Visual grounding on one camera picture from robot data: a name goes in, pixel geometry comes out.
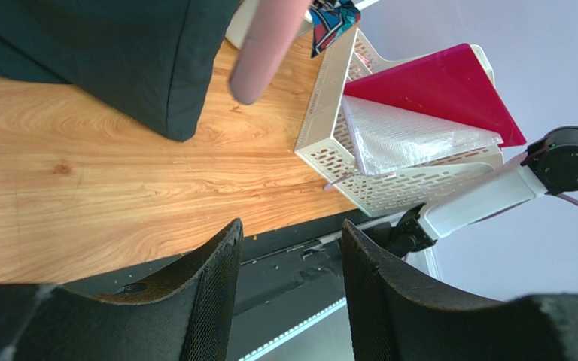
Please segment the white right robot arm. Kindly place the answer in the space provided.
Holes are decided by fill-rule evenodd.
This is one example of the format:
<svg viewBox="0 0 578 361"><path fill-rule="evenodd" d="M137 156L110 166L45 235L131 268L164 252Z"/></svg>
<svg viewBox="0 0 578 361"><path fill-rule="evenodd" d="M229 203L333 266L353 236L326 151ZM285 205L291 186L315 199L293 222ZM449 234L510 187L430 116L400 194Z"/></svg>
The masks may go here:
<svg viewBox="0 0 578 361"><path fill-rule="evenodd" d="M500 168L408 210L380 245L400 258L454 231L542 196L578 191L578 126L548 132Z"/></svg>

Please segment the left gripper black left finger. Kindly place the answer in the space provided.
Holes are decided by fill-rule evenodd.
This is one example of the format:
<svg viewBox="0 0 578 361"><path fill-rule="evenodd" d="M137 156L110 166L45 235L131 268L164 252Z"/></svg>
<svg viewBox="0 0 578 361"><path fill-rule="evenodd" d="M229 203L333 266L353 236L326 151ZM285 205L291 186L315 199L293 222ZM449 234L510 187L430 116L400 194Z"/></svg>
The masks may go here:
<svg viewBox="0 0 578 361"><path fill-rule="evenodd" d="M224 360L242 246L234 219L113 294L0 284L0 360Z"/></svg>

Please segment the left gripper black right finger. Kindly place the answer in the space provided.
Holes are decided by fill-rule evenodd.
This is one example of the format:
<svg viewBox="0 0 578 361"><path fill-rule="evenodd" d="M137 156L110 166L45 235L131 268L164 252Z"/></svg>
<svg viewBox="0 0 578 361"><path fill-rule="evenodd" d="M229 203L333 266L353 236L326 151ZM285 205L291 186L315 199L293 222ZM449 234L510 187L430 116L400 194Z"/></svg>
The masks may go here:
<svg viewBox="0 0 578 361"><path fill-rule="evenodd" d="M578 360L578 294L499 302L443 283L342 225L357 360Z"/></svg>

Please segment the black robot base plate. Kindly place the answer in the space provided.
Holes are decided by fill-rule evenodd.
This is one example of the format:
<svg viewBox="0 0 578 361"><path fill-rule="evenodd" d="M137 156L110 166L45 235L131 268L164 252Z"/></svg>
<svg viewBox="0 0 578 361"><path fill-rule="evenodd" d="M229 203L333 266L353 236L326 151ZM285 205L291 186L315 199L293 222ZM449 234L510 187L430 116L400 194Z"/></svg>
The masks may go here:
<svg viewBox="0 0 578 361"><path fill-rule="evenodd" d="M298 229L271 231L263 234L261 242L243 235L224 360L239 360L345 297L339 246L345 221L340 216L332 216L304 223ZM182 256L72 281L66 287L87 296L113 294Z"/></svg>

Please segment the pink clothes hanger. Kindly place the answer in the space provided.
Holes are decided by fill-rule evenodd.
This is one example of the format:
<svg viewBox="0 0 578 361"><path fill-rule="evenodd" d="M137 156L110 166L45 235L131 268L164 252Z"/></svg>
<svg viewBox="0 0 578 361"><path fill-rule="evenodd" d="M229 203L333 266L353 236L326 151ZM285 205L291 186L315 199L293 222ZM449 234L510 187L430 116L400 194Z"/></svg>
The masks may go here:
<svg viewBox="0 0 578 361"><path fill-rule="evenodd" d="M234 99L254 104L274 78L310 1L259 0L229 79Z"/></svg>

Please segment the colourful comic print shorts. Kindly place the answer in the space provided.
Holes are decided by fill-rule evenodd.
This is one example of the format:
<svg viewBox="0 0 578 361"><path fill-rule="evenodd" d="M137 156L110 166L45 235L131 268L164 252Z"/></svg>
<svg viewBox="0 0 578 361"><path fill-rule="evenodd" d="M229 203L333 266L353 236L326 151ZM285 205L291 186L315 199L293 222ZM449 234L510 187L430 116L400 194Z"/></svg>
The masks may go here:
<svg viewBox="0 0 578 361"><path fill-rule="evenodd" d="M309 8L312 18L312 53L315 58L361 19L352 0L317 0Z"/></svg>

